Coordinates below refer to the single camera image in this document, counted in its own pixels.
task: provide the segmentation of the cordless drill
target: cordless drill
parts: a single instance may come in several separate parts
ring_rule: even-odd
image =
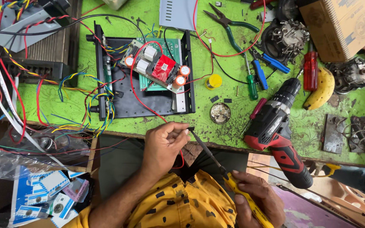
[[[252,148],[263,151],[271,147],[272,154],[285,176],[296,188],[312,186],[311,174],[291,144],[290,108],[301,88],[297,78],[286,80],[267,101],[245,133],[244,141]]]

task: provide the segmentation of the person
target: person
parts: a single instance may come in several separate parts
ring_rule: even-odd
[[[119,185],[103,203],[93,209],[90,206],[85,208],[64,227],[232,228],[237,221],[240,228],[261,228],[252,217],[246,198],[236,194],[233,202],[225,191],[229,189],[218,184],[208,173],[198,170],[184,183],[174,172],[169,172],[180,149],[191,139],[187,127],[187,123],[168,122],[148,130],[143,160],[136,172]],[[246,172],[233,170],[232,174],[241,182],[239,189],[251,195],[272,225],[281,227],[285,221],[284,203],[271,186],[264,179]],[[101,171],[99,175],[100,187],[103,187]]]

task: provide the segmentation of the yellow shirt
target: yellow shirt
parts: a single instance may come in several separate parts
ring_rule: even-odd
[[[90,207],[63,228],[88,228]],[[138,202],[124,227],[234,227],[236,208],[206,172],[184,182],[174,173],[160,179]]]

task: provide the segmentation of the needle-nose pliers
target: needle-nose pliers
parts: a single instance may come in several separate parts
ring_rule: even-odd
[[[254,25],[251,25],[251,24],[246,23],[246,22],[233,22],[230,19],[226,18],[225,15],[221,11],[219,11],[215,6],[213,6],[211,3],[209,3],[209,5],[213,8],[215,13],[219,16],[219,18],[218,18],[218,16],[216,16],[213,13],[209,13],[208,11],[205,11],[205,10],[204,10],[204,12],[206,14],[208,14],[211,18],[216,20],[218,23],[220,23],[226,29],[226,33],[227,33],[227,36],[229,38],[229,41],[230,41],[230,44],[232,45],[232,47],[237,52],[242,52],[243,50],[234,41],[232,30],[230,29],[229,25],[246,27],[246,28],[249,28],[249,29],[251,29],[252,31],[254,31],[256,33],[258,33],[260,31],[260,29],[258,29]]]

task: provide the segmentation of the banana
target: banana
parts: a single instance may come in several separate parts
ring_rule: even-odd
[[[306,110],[317,109],[326,103],[335,89],[335,78],[324,67],[319,67],[317,74],[317,90],[314,91],[304,104]]]

